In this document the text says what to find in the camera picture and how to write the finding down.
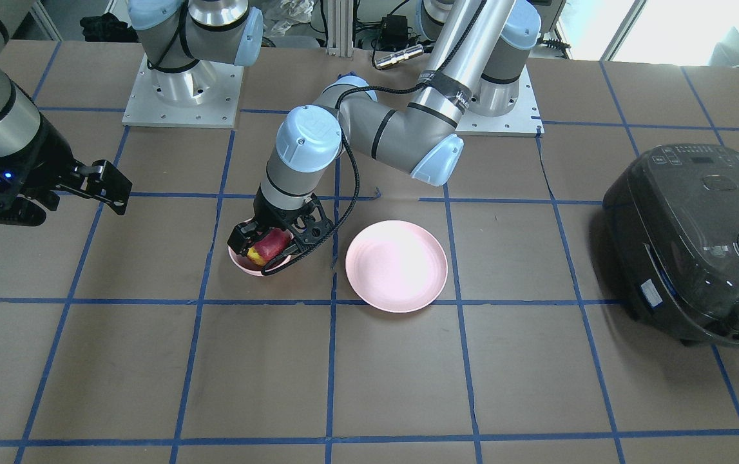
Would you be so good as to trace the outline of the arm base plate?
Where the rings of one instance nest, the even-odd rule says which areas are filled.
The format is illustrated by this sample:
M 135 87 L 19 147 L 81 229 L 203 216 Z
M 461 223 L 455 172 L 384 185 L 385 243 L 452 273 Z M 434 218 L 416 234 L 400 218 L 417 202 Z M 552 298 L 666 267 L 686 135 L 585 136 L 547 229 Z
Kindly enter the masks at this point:
M 218 128 L 236 126 L 245 68 L 199 61 L 181 73 L 151 70 L 140 61 L 122 123 L 133 127 Z
M 517 81 L 500 85 L 484 79 L 460 118 L 458 135 L 535 137 L 545 133 L 528 68 Z

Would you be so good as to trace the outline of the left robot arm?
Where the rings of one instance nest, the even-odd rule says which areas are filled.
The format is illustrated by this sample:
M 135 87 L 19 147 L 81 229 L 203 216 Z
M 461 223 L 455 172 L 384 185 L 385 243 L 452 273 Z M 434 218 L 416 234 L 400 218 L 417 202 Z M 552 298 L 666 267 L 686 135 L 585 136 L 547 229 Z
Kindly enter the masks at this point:
M 463 152 L 458 124 L 467 112 L 501 117 L 519 94 L 519 79 L 542 33 L 528 1 L 420 1 L 417 21 L 433 50 L 402 111 L 378 102 L 382 87 L 345 75 L 313 103 L 292 109 L 279 126 L 254 198 L 254 217 L 237 224 L 227 245 L 254 254 L 272 230 L 293 240 L 261 253 L 267 266 L 309 255 L 337 230 L 314 191 L 340 153 L 355 152 L 441 187 Z

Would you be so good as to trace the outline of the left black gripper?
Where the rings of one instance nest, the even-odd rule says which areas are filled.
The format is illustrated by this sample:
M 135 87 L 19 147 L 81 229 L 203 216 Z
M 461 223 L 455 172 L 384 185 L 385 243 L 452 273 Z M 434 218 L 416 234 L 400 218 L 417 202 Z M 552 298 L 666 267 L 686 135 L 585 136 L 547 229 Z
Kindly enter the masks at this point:
M 324 211 L 315 193 L 301 201 L 298 209 L 280 209 L 258 193 L 254 200 L 254 217 L 237 224 L 227 240 L 234 255 L 247 255 L 273 229 L 289 232 L 291 241 L 283 256 L 300 256 L 324 244 L 334 234 L 334 221 Z

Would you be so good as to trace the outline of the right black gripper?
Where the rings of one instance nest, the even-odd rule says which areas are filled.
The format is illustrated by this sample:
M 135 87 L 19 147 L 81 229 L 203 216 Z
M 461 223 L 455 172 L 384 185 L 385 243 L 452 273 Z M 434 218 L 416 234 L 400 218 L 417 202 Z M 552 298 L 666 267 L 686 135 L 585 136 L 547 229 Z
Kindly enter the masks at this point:
M 0 224 L 41 226 L 58 206 L 57 190 L 98 200 L 125 215 L 133 183 L 112 162 L 85 165 L 74 159 L 68 141 L 43 122 L 30 142 L 0 158 Z

